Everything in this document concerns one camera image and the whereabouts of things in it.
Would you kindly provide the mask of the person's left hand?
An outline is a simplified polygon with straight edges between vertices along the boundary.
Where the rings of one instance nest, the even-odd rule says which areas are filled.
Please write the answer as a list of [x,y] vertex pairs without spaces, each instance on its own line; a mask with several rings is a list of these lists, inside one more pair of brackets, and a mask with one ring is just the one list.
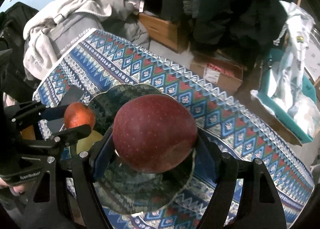
[[10,186],[2,178],[0,178],[0,186],[1,188],[9,188],[14,194],[23,194],[26,190],[26,185]]

